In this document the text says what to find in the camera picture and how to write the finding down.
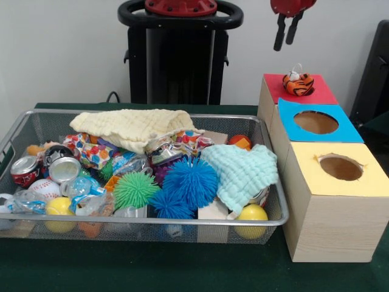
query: green table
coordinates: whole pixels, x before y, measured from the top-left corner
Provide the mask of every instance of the green table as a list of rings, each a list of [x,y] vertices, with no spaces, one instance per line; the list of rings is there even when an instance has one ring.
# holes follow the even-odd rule
[[[39,103],[36,107],[164,107],[190,113],[256,114],[255,106]],[[292,263],[282,228],[264,246],[28,239],[1,239],[0,244],[0,291],[5,292],[389,291],[388,229],[373,261],[355,264]]]

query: red box lid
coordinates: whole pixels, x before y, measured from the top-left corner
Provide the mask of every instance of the red box lid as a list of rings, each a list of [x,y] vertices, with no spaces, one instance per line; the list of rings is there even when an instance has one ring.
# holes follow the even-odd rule
[[[319,104],[319,105],[337,105],[334,94],[324,81],[321,75],[312,75],[315,82],[315,91],[310,96],[293,96],[286,92],[282,84],[284,75],[281,74],[264,74],[264,78],[269,88],[270,94],[273,98],[274,104],[278,104],[278,99],[287,100],[288,102],[298,102],[305,104]]]

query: white wall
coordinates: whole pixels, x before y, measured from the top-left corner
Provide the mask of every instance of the white wall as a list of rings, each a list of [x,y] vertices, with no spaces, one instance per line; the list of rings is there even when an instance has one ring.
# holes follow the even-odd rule
[[[124,0],[0,0],[0,136],[37,102],[103,102],[116,90],[129,102],[123,64]],[[277,16],[269,0],[231,0],[245,13],[231,30],[222,104],[258,104],[261,76],[295,63],[323,74],[349,111],[387,0],[319,0],[305,13],[292,46],[272,50]]]

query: box with hole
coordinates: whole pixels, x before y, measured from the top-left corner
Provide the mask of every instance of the box with hole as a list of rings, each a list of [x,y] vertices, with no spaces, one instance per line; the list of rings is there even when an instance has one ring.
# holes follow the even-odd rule
[[[272,128],[273,115],[275,106],[279,99],[301,104],[318,104],[318,105],[337,105],[338,102],[332,94],[321,75],[312,75],[314,78],[315,91],[309,96],[293,96],[286,92],[283,87],[282,74],[264,74],[260,92],[260,103],[257,116],[266,123],[267,130]]]
[[[278,100],[270,130],[278,168],[283,173],[290,141],[363,143],[338,105],[304,105]]]
[[[278,110],[291,141],[363,143],[338,105],[303,105],[279,99]]]
[[[294,262],[369,262],[388,223],[389,179],[366,145],[291,142],[284,233]]]

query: metal basket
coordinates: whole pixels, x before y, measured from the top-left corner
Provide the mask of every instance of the metal basket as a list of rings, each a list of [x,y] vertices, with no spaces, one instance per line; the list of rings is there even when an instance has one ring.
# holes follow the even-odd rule
[[[81,111],[35,109],[19,116],[11,130],[0,143],[0,193],[15,193],[17,185],[10,175],[11,165],[25,155],[30,144],[47,140],[60,141],[75,133],[69,126]],[[264,144],[271,149],[269,136],[261,120],[253,116],[191,115],[196,128],[248,136],[254,144]],[[161,218],[81,217],[60,215],[0,214],[3,223],[12,228],[0,230],[0,237],[76,239],[86,240],[83,225],[88,224],[97,232],[95,240],[127,240],[151,242],[204,242],[204,243],[256,243],[265,244],[277,226],[288,219],[289,213],[281,183],[270,187],[265,205],[269,221],[236,220],[176,220]],[[46,221],[55,221],[60,228],[74,224],[67,233],[53,233],[46,228]],[[246,233],[263,233],[260,238],[249,240],[236,233],[236,227],[246,228]]]

